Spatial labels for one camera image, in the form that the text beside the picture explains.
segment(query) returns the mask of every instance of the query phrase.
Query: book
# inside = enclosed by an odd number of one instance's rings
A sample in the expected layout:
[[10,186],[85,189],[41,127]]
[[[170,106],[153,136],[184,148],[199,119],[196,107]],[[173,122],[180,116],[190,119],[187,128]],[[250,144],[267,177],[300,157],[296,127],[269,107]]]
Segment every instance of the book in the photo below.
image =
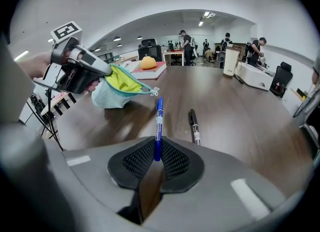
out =
[[167,68],[166,62],[157,62],[156,67],[148,70],[143,70],[140,67],[131,72],[131,74],[138,80],[156,79]]

